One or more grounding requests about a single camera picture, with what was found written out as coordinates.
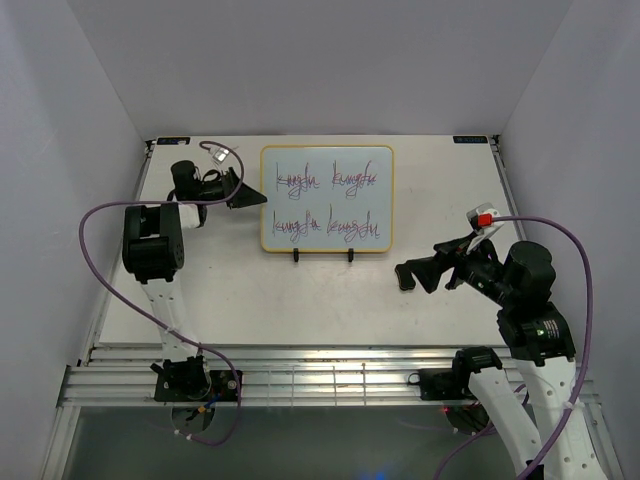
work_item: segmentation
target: whiteboard stand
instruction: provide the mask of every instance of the whiteboard stand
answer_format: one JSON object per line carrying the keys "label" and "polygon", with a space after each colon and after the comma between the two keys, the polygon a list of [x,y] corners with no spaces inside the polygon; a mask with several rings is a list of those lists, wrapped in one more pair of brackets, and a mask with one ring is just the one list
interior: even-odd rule
{"label": "whiteboard stand", "polygon": [[[350,248],[349,250],[347,250],[347,260],[349,261],[349,263],[353,262],[354,257],[355,257],[355,250],[353,248]],[[300,249],[298,248],[293,249],[293,261],[295,263],[298,263],[300,261]]]}

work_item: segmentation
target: cable tie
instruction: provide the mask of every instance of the cable tie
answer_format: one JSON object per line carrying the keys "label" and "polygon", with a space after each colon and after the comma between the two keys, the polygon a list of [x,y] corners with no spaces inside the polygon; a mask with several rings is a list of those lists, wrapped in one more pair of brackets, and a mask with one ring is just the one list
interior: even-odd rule
{"label": "cable tie", "polygon": [[564,402],[564,407],[568,410],[575,410],[576,408],[584,408],[584,402],[576,401],[576,403],[571,403],[569,401]]}

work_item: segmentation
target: metal frame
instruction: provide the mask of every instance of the metal frame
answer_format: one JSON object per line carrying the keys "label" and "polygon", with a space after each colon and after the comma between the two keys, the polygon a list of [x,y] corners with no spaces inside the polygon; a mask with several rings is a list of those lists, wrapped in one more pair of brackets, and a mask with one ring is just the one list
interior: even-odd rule
{"label": "metal frame", "polygon": [[[342,407],[453,405],[470,402],[422,401],[418,387],[407,384],[418,369],[449,369],[456,349],[302,350],[225,348],[243,371],[242,404],[247,407]],[[506,348],[496,349],[513,389],[523,383]],[[94,350],[88,366],[69,368],[60,395],[66,406],[164,406],[153,400],[156,374],[149,365],[161,362],[155,349]],[[209,356],[212,369],[228,368]],[[598,401],[587,381],[581,399]]]}
{"label": "metal frame", "polygon": [[[517,214],[497,137],[491,137],[490,144],[509,207],[513,214]],[[148,144],[145,160],[152,150],[153,143]],[[145,161],[138,194],[147,166]],[[525,238],[520,223],[516,231],[519,238]],[[161,360],[159,346],[113,348],[97,344],[107,300],[105,298],[101,302],[101,311],[93,318],[85,355],[79,362],[82,366],[70,367],[67,371],[42,470],[43,479],[62,478],[82,407],[166,405],[153,401],[156,375],[149,369],[151,363]],[[245,346],[221,350],[244,373],[243,406],[291,408],[441,405],[443,402],[420,400],[418,388],[409,386],[407,382],[420,368],[450,368],[458,348]],[[496,347],[495,351],[501,357],[507,378],[515,389],[523,382],[508,349]],[[227,368],[215,357],[207,357],[207,362],[211,368]],[[612,480],[623,479],[592,381],[585,382],[581,400],[586,404],[589,433],[603,469]]]}

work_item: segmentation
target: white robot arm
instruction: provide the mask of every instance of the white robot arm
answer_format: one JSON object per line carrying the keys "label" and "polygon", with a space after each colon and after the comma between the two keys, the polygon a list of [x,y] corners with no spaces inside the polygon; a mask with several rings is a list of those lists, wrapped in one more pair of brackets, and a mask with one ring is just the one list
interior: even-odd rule
{"label": "white robot arm", "polygon": [[[400,288],[415,288],[418,279],[427,293],[440,276],[453,269],[446,288],[467,283],[498,303],[498,326],[522,375],[537,428],[509,389],[502,365],[488,347],[462,349],[450,373],[458,388],[471,392],[483,405],[503,439],[516,473],[522,472],[551,437],[575,382],[575,347],[566,320],[549,301],[555,271],[551,254],[533,242],[517,242],[504,264],[489,237],[499,222],[483,224],[483,216],[499,216],[489,204],[469,212],[470,235],[434,246],[436,255],[396,266]],[[580,402],[543,462],[528,478],[605,480],[598,463]]]}

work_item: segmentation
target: wire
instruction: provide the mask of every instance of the wire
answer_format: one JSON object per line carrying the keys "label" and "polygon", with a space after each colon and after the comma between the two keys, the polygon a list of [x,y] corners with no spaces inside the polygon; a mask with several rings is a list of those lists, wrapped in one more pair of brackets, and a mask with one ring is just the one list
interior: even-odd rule
{"label": "wire", "polygon": [[[519,393],[525,387],[526,387],[525,384],[519,385],[518,388],[514,390],[514,393]],[[526,407],[528,401],[529,401],[529,393],[527,392],[527,394],[524,397],[524,400],[522,401],[522,406]],[[469,445],[471,445],[473,442],[475,442],[479,438],[482,438],[486,435],[491,435],[494,432],[495,432],[495,428],[493,426],[493,423],[489,421],[489,423],[487,423],[487,426],[484,427],[480,432],[478,432],[477,435],[474,435],[471,438],[468,438],[467,440],[462,442],[460,445],[458,445],[456,448],[451,450],[446,457],[440,460],[440,464],[438,465],[438,468],[436,468],[436,473],[433,474],[433,480],[437,480],[438,478],[440,478],[440,475],[442,475],[444,468],[451,461],[451,459],[455,457],[458,453],[460,453],[462,450],[467,448]]]}
{"label": "wire", "polygon": [[[238,191],[240,190],[240,187],[242,186],[242,182],[244,180],[244,163],[242,163],[242,159],[240,158],[240,156],[234,150],[230,149],[229,147],[227,147],[226,145],[224,145],[222,143],[218,143],[218,142],[214,142],[214,141],[200,142],[200,146],[201,147],[202,147],[203,143],[207,143],[207,144],[212,145],[212,146],[218,146],[220,148],[224,148],[224,149],[228,150],[234,157],[236,157],[236,160],[238,160],[238,163],[240,165],[240,178],[239,178],[239,181],[238,181],[238,184],[236,185],[236,187],[233,189],[233,191],[226,198],[223,198],[221,200],[214,200],[214,201],[187,201],[187,202],[180,202],[180,203],[185,204],[185,205],[205,205],[205,206],[208,206],[208,205],[217,205],[217,204],[220,204],[220,203],[225,203],[225,202],[231,200],[236,195],[236,193],[238,193]],[[106,208],[111,208],[111,207],[122,207],[122,206],[126,207],[126,206],[136,206],[136,205],[165,205],[165,204],[171,204],[171,203],[174,203],[174,202],[159,201],[159,200],[142,200],[142,201],[116,201],[116,202],[103,203],[101,205],[93,207],[91,210],[89,210],[87,213],[84,214],[84,216],[80,220],[80,225],[78,226],[78,240],[80,242],[80,250],[82,251],[82,256],[84,257],[84,260],[87,262],[87,265],[89,266],[89,270],[91,270],[91,273],[93,273],[94,277],[96,277],[96,279],[102,284],[102,286],[104,288],[106,288],[114,297],[116,297],[122,303],[124,303],[128,307],[130,307],[133,310],[135,310],[136,312],[138,312],[143,317],[147,318],[148,320],[151,320],[158,327],[162,328],[167,333],[173,335],[175,338],[177,338],[181,342],[184,342],[184,343],[186,343],[188,345],[191,345],[191,346],[196,347],[198,349],[204,350],[206,352],[212,353],[213,355],[215,355],[216,357],[220,358],[224,363],[226,363],[229,366],[229,369],[231,370],[231,374],[233,375],[233,378],[236,381],[236,384],[238,386],[237,387],[238,388],[238,402],[237,402],[237,405],[236,405],[236,416],[235,416],[235,418],[233,420],[233,423],[231,424],[231,427],[229,427],[229,430],[227,430],[227,432],[222,436],[222,438],[220,438],[219,440],[215,440],[215,441],[208,440],[208,439],[205,439],[205,438],[196,437],[194,435],[190,435],[190,434],[186,434],[184,432],[178,431],[178,433],[180,433],[181,435],[184,435],[185,437],[189,438],[190,440],[193,440],[193,441],[198,442],[198,443],[202,443],[204,445],[209,445],[211,447],[217,447],[217,446],[220,446],[220,445],[224,444],[227,440],[229,440],[229,438],[231,438],[231,435],[233,435],[233,432],[236,430],[236,428],[238,426],[238,422],[240,420],[240,405],[242,403],[240,377],[238,376],[238,372],[236,371],[235,367],[231,363],[231,360],[229,360],[222,352],[220,352],[220,351],[218,351],[216,349],[213,349],[211,347],[208,347],[208,346],[206,346],[206,345],[204,345],[202,343],[196,342],[195,340],[191,340],[190,338],[185,337],[184,335],[182,335],[179,332],[171,330],[169,328],[169,326],[167,324],[165,324],[162,320],[156,318],[151,313],[143,310],[138,305],[136,305],[131,300],[129,300],[127,297],[125,297],[122,293],[120,293],[118,290],[116,290],[116,288],[113,287],[109,283],[109,281],[98,271],[96,265],[93,263],[93,260],[91,259],[91,256],[89,255],[89,250],[87,249],[87,243],[86,243],[86,238],[85,238],[85,226],[86,226],[87,220],[89,220],[89,218],[94,213],[99,212],[100,210],[104,210]]]}
{"label": "wire", "polygon": [[[562,225],[560,225],[557,222],[554,222],[553,220],[549,220],[548,218],[543,218],[543,217],[521,216],[521,215],[508,215],[504,217],[492,218],[492,222],[519,222],[519,221],[544,223],[545,225],[549,225],[557,230],[560,230],[567,237],[569,237],[569,240],[573,242],[573,244],[578,249],[578,252],[580,253],[580,258],[582,259],[582,264],[584,266],[586,287],[587,287],[587,319],[586,319],[585,332],[584,332],[584,347],[582,350],[582,365],[580,367],[580,372],[578,373],[576,383],[573,387],[573,390],[571,391],[571,395],[569,396],[569,403],[573,407],[575,406],[576,401],[578,400],[578,396],[580,395],[580,390],[584,385],[584,380],[587,375],[587,368],[589,366],[589,357],[591,355],[591,331],[593,329],[593,277],[591,275],[591,264],[589,263],[589,257],[587,256],[587,252],[585,251],[584,246],[582,245],[580,240],[578,240],[578,237],[576,237],[573,233],[571,233],[566,227],[563,227]],[[538,455],[536,455],[535,458],[529,463],[527,468],[525,468],[516,477],[516,480],[525,480],[533,472],[533,470],[535,470],[535,468],[538,465],[540,465],[540,462],[542,462],[544,457],[547,455],[547,453],[549,453],[549,450],[551,450],[553,445],[556,443],[556,441],[562,434],[562,430],[564,430],[564,427],[567,425],[567,422],[569,421],[569,417],[571,416],[572,411],[573,410],[570,407],[567,407],[564,409],[564,412],[562,413],[562,416],[560,417],[560,420],[558,421],[556,428],[553,430],[553,432],[551,433],[547,441],[544,443],[544,445],[540,449],[540,452],[538,452]],[[481,435],[484,435],[486,433],[486,430],[487,429],[485,428],[478,435],[476,435],[473,438],[470,438],[465,443],[463,443],[458,448],[456,448],[454,451],[452,451],[449,455],[447,455],[440,464],[442,468],[439,467],[438,470],[436,470],[436,473],[433,479],[437,480],[440,477],[440,474],[442,473],[442,469],[444,469],[444,465],[446,465],[446,463],[456,453],[458,453],[460,450],[470,445],[476,438],[480,437]]]}

